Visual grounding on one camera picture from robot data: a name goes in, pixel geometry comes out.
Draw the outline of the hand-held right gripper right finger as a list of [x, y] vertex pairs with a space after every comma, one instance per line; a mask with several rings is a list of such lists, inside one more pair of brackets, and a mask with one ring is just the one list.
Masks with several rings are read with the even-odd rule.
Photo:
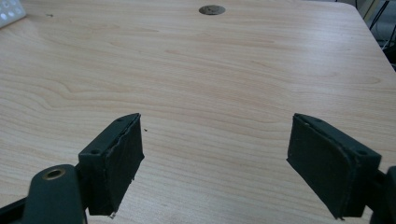
[[336, 218], [359, 217], [381, 155], [329, 123], [292, 118], [287, 162]]

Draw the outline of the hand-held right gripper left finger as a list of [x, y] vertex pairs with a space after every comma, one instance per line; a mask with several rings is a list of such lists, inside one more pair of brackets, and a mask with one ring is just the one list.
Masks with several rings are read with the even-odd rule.
[[135, 113], [115, 119], [78, 154], [78, 171], [88, 181], [85, 203], [91, 216], [119, 210], [145, 158], [140, 118]]

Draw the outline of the black metal stand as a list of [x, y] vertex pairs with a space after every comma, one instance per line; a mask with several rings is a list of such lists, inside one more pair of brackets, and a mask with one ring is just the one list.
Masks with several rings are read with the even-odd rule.
[[352, 0], [396, 71], [396, 0]]

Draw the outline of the white perforated tray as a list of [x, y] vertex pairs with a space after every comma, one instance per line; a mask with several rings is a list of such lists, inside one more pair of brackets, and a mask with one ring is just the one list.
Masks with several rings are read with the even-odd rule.
[[0, 0], [0, 29], [25, 16], [20, 0]]

